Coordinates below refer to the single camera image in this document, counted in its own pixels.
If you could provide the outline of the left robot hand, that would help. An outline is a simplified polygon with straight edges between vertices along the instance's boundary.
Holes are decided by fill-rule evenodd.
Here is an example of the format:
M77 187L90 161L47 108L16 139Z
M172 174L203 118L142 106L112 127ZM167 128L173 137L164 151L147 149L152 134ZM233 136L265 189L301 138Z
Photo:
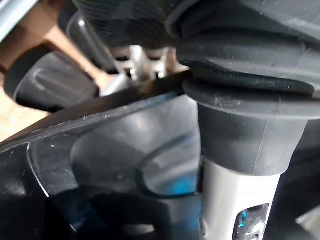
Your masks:
M302 88L320 79L315 6L304 0L173 0L166 30L197 102L205 240L249 237L249 211L290 164L320 102Z

